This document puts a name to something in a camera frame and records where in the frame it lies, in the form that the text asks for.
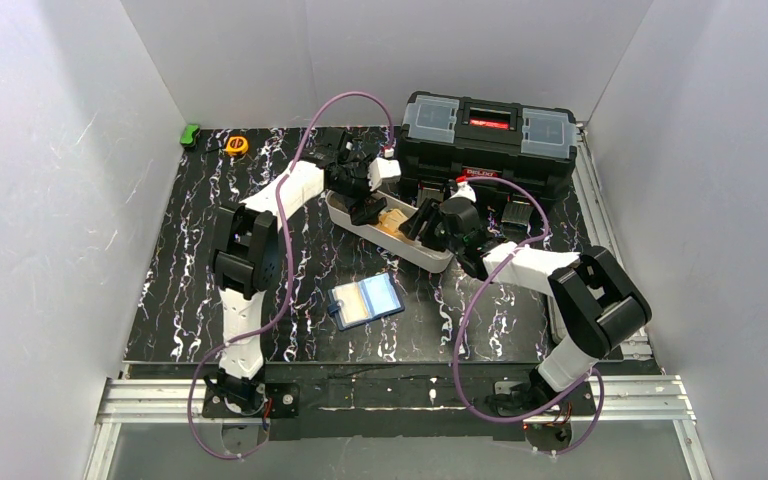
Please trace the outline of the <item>white oblong plastic tray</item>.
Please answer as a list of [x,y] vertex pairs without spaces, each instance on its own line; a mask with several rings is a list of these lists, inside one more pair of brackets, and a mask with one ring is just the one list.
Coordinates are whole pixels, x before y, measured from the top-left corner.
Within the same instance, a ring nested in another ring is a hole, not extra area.
[[355,226],[351,223],[348,208],[342,198],[333,191],[325,196],[325,202],[332,222],[357,236],[389,251],[430,273],[441,273],[454,258],[448,251],[435,251],[422,246],[418,241],[401,240],[377,226]]

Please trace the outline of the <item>blue leather card holder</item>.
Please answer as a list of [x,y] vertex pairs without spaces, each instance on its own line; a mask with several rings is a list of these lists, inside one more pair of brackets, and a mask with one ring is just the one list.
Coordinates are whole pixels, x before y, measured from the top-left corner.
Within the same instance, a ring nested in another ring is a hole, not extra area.
[[405,309],[393,276],[380,273],[332,288],[326,311],[341,331],[355,328]]

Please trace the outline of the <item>yellow tape measure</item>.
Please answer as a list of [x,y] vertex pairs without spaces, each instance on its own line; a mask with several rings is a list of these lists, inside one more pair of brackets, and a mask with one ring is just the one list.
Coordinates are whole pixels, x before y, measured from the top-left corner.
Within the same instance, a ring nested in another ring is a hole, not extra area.
[[231,157],[246,154],[249,150],[249,142],[242,135],[230,136],[224,147],[224,152]]

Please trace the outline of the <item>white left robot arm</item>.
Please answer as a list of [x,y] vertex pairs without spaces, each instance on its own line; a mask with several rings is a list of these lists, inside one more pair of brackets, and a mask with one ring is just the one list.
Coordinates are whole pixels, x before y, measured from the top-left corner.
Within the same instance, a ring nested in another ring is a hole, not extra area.
[[288,220],[308,201],[333,191],[366,206],[383,184],[400,176],[392,146],[363,154],[344,129],[298,151],[291,164],[259,192],[217,215],[210,266],[222,306],[219,369],[205,384],[242,409],[263,399],[255,377],[264,365],[260,346],[266,292],[291,251]]

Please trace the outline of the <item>green small object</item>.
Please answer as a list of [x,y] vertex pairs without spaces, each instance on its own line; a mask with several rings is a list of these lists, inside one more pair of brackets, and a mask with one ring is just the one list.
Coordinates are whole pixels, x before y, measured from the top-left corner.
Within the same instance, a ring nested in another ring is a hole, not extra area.
[[200,131],[201,127],[198,124],[186,125],[179,138],[179,143],[184,148],[192,148],[197,144]]

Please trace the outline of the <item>black plastic toolbox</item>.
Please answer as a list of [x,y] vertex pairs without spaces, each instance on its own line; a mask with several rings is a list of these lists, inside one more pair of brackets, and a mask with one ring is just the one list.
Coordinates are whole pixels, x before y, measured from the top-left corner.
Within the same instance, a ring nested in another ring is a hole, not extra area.
[[477,203],[497,219],[525,225],[532,203],[504,179],[529,192],[544,211],[571,188],[578,149],[572,111],[416,91],[396,140],[403,199],[446,198],[458,177],[487,177],[475,185]]

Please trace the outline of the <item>black marbled table mat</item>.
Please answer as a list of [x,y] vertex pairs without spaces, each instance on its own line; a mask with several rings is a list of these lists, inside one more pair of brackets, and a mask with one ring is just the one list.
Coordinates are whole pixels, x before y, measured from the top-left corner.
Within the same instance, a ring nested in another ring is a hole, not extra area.
[[[195,363],[222,338],[222,306],[209,265],[216,215],[267,185],[292,158],[298,128],[249,129],[247,154],[223,148],[231,130],[205,130],[183,154],[138,302],[125,357]],[[547,301],[518,287],[479,282],[451,263],[432,274],[335,225],[323,199],[291,219],[296,267],[288,315],[264,334],[271,362],[448,362],[465,309],[466,361],[536,362],[553,343]],[[341,331],[326,311],[335,286],[393,276],[403,312]]]

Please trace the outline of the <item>aluminium frame rail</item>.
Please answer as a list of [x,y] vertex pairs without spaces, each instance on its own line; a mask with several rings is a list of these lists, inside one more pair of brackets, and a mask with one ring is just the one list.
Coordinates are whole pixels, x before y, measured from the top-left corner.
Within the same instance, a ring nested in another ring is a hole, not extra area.
[[105,389],[88,479],[698,479],[695,416],[644,333],[580,388],[561,429],[467,414],[448,362],[271,362],[264,431],[192,387],[195,363],[131,362]]

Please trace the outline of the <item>gold credit card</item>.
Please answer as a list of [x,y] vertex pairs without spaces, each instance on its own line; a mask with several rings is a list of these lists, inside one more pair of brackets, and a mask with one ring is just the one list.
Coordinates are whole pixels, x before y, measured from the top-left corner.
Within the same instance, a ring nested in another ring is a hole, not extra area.
[[405,241],[406,237],[401,232],[400,227],[408,220],[408,217],[399,209],[389,209],[382,211],[378,217],[378,223],[375,227],[400,241]]
[[362,323],[369,317],[364,297],[354,295],[339,300],[340,318],[345,325]]

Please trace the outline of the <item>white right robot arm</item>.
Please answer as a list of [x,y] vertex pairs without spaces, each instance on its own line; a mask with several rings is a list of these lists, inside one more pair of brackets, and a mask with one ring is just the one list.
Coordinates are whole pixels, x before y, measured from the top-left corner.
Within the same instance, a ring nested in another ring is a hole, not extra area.
[[529,379],[544,399],[566,390],[652,318],[648,301],[606,248],[552,252],[519,245],[491,233],[467,198],[427,200],[399,230],[424,247],[453,253],[476,279],[555,300],[567,334]]

